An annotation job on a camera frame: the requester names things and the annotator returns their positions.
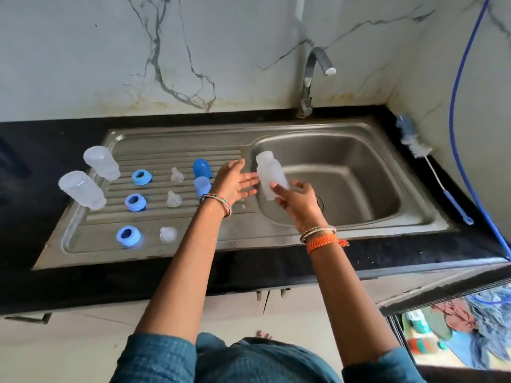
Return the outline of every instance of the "red cloth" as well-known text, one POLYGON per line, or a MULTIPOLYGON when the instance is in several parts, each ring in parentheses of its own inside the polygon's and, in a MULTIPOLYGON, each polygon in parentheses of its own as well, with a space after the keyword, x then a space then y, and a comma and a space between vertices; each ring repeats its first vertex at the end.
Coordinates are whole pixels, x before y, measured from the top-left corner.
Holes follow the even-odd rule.
POLYGON ((443 312, 447 326, 458 332, 472 332, 477 328, 476 319, 461 298, 435 304, 431 309, 443 312))

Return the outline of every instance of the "teal sleeve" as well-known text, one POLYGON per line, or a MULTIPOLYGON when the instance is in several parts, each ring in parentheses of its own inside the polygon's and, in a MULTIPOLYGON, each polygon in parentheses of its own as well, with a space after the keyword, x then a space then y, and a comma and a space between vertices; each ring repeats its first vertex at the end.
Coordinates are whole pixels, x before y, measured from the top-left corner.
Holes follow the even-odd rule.
POLYGON ((197 351, 187 340, 174 336, 135 334, 128 338, 110 382, 192 383, 196 363, 197 351))
POLYGON ((377 361, 348 366, 342 370, 345 383, 426 383, 402 347, 388 351, 377 361))

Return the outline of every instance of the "foot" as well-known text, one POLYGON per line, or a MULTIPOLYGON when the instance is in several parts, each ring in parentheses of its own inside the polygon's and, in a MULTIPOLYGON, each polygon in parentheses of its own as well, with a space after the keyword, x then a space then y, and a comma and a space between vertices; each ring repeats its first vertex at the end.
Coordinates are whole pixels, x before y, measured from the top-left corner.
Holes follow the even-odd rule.
POLYGON ((255 334, 255 336, 257 338, 261 338, 261 339, 273 340, 273 336, 271 336, 270 334, 266 334, 265 332, 263 332, 261 330, 258 330, 257 333, 255 334))

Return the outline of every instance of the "chrome faucet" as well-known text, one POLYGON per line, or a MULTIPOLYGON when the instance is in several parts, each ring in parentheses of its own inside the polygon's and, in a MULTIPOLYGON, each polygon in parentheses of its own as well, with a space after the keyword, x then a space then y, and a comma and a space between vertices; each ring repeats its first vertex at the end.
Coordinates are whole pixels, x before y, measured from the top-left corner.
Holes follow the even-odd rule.
POLYGON ((305 118, 312 114, 311 84, 316 61, 318 61, 319 66, 326 76, 335 75, 337 72, 325 50, 321 47, 314 47, 307 58, 307 63, 305 64, 302 92, 300 93, 300 103, 298 105, 298 110, 296 111, 296 116, 298 118, 305 118))

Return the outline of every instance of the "light blue cap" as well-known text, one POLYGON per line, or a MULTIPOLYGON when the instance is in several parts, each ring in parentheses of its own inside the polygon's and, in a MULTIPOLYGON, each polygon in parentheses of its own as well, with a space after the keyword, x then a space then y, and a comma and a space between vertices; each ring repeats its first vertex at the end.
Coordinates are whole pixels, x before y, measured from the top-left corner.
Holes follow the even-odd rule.
POLYGON ((116 235, 117 241, 126 247, 137 244, 140 238, 142 238, 142 234, 133 226, 124 226, 116 235))
POLYGON ((211 167, 209 166, 206 160, 204 160, 203 158, 198 158, 193 163, 193 174, 195 178, 204 176, 210 179, 212 176, 211 167))
POLYGON ((145 169, 138 169, 133 172, 131 178, 133 179, 133 183, 135 183, 135 185, 146 185, 153 179, 153 176, 145 169))
POLYGON ((124 204, 131 212, 138 212, 146 207, 147 202, 140 193, 132 193, 124 200, 124 204))
POLYGON ((205 193, 208 193, 211 189, 211 183, 209 179, 204 176, 200 176, 193 181, 193 185, 195 186, 195 193, 197 194, 197 198, 200 198, 205 193))

